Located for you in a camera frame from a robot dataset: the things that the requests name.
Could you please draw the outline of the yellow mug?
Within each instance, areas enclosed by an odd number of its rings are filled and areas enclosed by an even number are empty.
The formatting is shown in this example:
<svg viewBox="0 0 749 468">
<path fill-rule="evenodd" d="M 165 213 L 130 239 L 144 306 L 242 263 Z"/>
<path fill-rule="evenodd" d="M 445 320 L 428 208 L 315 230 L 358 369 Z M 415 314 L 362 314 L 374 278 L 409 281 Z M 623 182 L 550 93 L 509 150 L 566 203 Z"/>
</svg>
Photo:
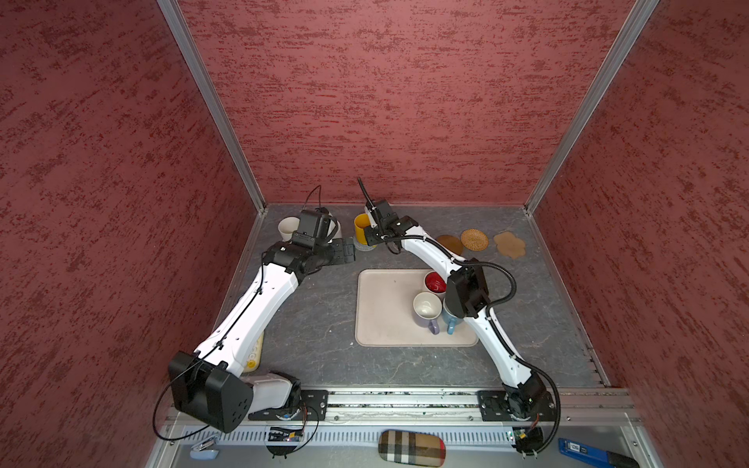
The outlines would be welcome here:
<svg viewBox="0 0 749 468">
<path fill-rule="evenodd" d="M 369 247 L 365 230 L 371 226 L 368 214 L 359 214 L 354 220 L 355 239 L 361 246 Z"/>
</svg>

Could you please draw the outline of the cream white mug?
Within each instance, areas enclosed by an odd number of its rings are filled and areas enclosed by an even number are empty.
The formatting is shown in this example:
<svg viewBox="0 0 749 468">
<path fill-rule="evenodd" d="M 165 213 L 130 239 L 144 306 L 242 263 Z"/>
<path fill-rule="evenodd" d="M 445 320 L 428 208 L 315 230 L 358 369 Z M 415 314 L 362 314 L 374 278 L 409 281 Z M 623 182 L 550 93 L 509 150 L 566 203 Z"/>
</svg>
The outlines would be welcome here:
<svg viewBox="0 0 749 468">
<path fill-rule="evenodd" d="M 288 216 L 288 218 L 283 218 L 281 222 L 279 222 L 277 229 L 281 239 L 284 242 L 289 242 L 299 226 L 300 219 L 297 216 Z"/>
</svg>

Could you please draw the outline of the grey woven round coaster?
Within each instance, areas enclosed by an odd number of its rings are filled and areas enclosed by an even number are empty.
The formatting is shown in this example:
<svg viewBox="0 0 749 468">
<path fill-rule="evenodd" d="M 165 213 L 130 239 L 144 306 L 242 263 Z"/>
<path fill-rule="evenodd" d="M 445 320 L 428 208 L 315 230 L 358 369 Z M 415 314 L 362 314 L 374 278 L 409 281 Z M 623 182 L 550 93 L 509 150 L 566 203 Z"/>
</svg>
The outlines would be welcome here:
<svg viewBox="0 0 749 468">
<path fill-rule="evenodd" d="M 369 246 L 369 245 L 361 244 L 358 241 L 354 241 L 354 248 L 357 251 L 364 252 L 364 253 L 368 253 L 368 252 L 374 251 L 374 249 L 376 249 L 375 246 Z"/>
</svg>

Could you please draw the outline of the white speckled mug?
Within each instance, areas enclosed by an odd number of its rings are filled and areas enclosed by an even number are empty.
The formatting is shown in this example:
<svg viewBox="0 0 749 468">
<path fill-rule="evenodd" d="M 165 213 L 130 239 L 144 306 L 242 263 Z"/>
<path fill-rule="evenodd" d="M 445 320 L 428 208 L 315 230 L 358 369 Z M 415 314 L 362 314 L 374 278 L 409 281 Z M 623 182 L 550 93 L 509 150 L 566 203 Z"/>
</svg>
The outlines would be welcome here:
<svg viewBox="0 0 749 468">
<path fill-rule="evenodd" d="M 332 220 L 329 225 L 328 237 L 333 239 L 341 239 L 343 232 L 341 231 L 341 223 L 337 220 Z"/>
</svg>

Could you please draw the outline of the brown cork round coaster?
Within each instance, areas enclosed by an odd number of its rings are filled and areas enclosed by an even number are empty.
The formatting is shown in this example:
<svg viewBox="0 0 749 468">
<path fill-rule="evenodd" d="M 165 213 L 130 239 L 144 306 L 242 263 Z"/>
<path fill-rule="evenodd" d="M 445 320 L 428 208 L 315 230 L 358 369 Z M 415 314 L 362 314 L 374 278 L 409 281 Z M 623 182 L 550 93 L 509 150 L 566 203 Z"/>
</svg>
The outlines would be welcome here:
<svg viewBox="0 0 749 468">
<path fill-rule="evenodd" d="M 437 242 L 455 255 L 462 255 L 464 245 L 460 238 L 452 235 L 440 235 L 436 238 Z"/>
</svg>

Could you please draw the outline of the brown wooden flower coaster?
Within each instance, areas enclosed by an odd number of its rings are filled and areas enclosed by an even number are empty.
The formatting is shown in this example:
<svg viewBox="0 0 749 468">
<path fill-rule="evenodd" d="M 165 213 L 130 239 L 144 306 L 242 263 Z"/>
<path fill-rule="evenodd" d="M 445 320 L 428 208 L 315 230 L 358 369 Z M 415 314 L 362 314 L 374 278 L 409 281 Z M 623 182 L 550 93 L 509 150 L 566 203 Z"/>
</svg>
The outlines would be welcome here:
<svg viewBox="0 0 749 468">
<path fill-rule="evenodd" d="M 497 251 L 501 255 L 509 257 L 509 259 L 520 259 L 527 254 L 526 242 L 511 231 L 497 234 L 493 238 L 493 241 L 495 242 Z"/>
</svg>

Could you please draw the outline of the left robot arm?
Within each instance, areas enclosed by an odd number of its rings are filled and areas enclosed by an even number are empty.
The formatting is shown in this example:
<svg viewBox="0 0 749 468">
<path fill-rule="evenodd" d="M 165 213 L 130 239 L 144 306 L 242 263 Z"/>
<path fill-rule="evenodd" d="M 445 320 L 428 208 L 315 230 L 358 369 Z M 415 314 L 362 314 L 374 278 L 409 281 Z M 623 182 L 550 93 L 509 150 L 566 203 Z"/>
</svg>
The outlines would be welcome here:
<svg viewBox="0 0 749 468">
<path fill-rule="evenodd" d="M 302 405 L 296 378 L 271 372 L 243 380 L 242 374 L 270 320 L 302 280 L 326 266 L 354 261 L 351 238 L 312 248 L 291 242 L 269 248 L 250 288 L 212 335 L 191 354 L 179 352 L 171 360 L 168 372 L 176 409 L 224 433 L 252 413 L 294 413 Z"/>
</svg>

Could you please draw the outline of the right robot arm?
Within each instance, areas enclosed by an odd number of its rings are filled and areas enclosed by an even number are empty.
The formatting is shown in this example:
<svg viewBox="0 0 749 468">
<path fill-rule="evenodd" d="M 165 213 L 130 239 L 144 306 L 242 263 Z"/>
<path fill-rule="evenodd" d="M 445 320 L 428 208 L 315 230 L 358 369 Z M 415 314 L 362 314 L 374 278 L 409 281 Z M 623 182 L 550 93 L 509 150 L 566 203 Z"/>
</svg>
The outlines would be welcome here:
<svg viewBox="0 0 749 468">
<path fill-rule="evenodd" d="M 512 274 L 497 264 L 452 253 L 408 216 L 393 214 L 382 220 L 368 213 L 367 218 L 364 235 L 369 245 L 394 244 L 421 259 L 446 282 L 447 308 L 476 333 L 492 358 L 505 391 L 507 411 L 520 421 L 536 418 L 542 411 L 541 400 L 549 395 L 544 383 L 551 378 L 521 357 L 495 314 L 517 292 Z M 497 300 L 490 299 L 487 268 L 499 271 L 509 283 L 509 292 Z"/>
</svg>

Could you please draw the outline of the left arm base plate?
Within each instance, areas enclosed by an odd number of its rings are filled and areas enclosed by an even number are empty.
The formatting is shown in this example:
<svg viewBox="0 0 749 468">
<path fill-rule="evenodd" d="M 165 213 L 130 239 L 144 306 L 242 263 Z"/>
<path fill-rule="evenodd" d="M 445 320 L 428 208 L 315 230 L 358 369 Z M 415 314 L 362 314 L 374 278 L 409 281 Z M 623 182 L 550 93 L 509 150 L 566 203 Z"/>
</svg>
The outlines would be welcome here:
<svg viewBox="0 0 749 468">
<path fill-rule="evenodd" d="M 311 417 L 313 421 L 324 420 L 328 397 L 329 392 L 327 390 L 293 390 L 282 407 L 249 413 L 247 419 L 251 421 L 304 422 Z"/>
</svg>

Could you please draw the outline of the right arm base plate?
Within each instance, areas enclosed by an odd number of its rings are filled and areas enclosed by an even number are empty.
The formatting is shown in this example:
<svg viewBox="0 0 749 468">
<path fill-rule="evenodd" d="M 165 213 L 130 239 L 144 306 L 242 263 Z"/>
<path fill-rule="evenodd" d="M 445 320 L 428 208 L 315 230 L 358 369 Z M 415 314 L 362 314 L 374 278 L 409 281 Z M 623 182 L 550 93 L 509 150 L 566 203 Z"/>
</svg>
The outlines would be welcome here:
<svg viewBox="0 0 749 468">
<path fill-rule="evenodd" d="M 511 413 L 504 390 L 479 390 L 476 392 L 477 405 L 484 422 L 513 421 L 520 423 L 552 422 L 557 415 L 557 405 L 553 394 L 546 391 L 526 417 L 515 417 Z"/>
</svg>

